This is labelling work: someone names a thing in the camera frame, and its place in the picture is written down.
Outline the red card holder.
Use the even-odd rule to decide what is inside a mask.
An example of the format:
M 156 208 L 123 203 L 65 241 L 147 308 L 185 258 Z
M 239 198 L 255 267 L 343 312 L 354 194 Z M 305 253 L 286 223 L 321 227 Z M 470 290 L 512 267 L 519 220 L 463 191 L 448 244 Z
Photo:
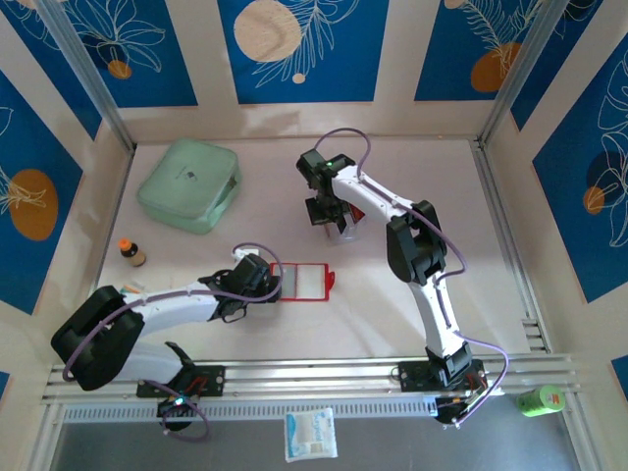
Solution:
M 327 263 L 286 263 L 280 301 L 328 301 L 336 273 Z

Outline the mint green zip pouch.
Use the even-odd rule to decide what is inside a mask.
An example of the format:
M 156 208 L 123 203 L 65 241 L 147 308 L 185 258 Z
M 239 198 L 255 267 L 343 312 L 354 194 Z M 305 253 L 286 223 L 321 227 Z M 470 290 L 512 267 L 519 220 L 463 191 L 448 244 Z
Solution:
M 182 138 L 167 149 L 139 186 L 136 200 L 151 219 L 205 235 L 236 199 L 241 180 L 233 151 Z

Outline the small bottle orange cap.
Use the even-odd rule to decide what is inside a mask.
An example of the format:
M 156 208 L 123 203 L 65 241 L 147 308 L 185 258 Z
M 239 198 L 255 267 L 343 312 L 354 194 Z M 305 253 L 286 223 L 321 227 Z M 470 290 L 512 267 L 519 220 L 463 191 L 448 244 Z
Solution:
M 123 237 L 118 241 L 118 247 L 123 258 L 133 267 L 140 267 L 146 262 L 146 255 L 138 245 L 130 239 Z

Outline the white blue tissue pack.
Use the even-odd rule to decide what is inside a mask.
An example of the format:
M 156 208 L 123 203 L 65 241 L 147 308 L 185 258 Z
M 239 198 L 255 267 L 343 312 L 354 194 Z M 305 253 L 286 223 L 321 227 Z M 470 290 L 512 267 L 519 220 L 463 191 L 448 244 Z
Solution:
M 337 458 L 335 415 L 331 407 L 288 413 L 285 417 L 285 459 Z

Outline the green tape roll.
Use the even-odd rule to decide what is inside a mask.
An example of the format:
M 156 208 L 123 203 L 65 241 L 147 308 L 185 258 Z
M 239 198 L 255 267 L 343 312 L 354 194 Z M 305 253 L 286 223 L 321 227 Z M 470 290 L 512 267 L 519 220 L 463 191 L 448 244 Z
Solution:
M 560 412 L 566 405 L 564 392 L 554 385 L 545 385 L 517 396 L 518 410 L 529 418 Z

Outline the long aluminium base rail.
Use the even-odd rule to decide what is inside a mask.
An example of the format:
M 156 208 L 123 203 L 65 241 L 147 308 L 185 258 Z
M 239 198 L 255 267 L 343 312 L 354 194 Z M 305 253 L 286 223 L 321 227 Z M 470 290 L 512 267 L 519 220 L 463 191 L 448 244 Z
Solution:
M 396 366 L 400 358 L 360 358 L 282 361 L 200 361 L 197 365 L 225 367 L 222 400 L 349 398 L 400 396 Z M 568 393 L 581 390 L 578 367 L 563 354 L 514 354 L 496 394 L 523 393 L 545 384 Z M 136 382 L 114 381 L 85 392 L 65 382 L 62 367 L 51 369 L 41 401 L 44 403 L 87 403 L 95 401 L 138 402 Z

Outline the aluminium side rail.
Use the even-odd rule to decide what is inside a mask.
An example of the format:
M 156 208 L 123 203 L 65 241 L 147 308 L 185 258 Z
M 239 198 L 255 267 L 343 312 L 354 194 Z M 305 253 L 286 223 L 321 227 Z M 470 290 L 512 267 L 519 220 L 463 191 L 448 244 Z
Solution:
M 497 188 L 497 180 L 490 159 L 486 154 L 482 142 L 478 138 L 472 140 L 472 152 L 480 182 L 489 205 L 489 211 L 494 220 L 502 258 L 514 280 L 524 308 L 524 323 L 539 326 L 537 301 L 531 291 L 527 274 L 525 273 L 512 230 L 509 226 L 505 206 Z

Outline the aluminium corner post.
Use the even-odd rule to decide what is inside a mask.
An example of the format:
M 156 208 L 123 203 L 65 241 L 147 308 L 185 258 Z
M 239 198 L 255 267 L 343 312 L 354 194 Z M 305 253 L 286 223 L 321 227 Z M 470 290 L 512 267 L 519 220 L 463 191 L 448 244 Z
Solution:
M 480 150 L 485 150 L 505 115 L 519 95 L 527 78 L 543 53 L 555 26 L 562 17 L 569 0 L 543 0 L 539 15 L 534 19 L 516 59 L 511 66 L 494 104 L 476 136 Z
M 113 96 L 63 7 L 56 0 L 33 0 L 33 3 L 39 17 L 43 20 L 99 115 L 108 124 L 123 148 L 133 155 L 136 143 L 118 112 Z

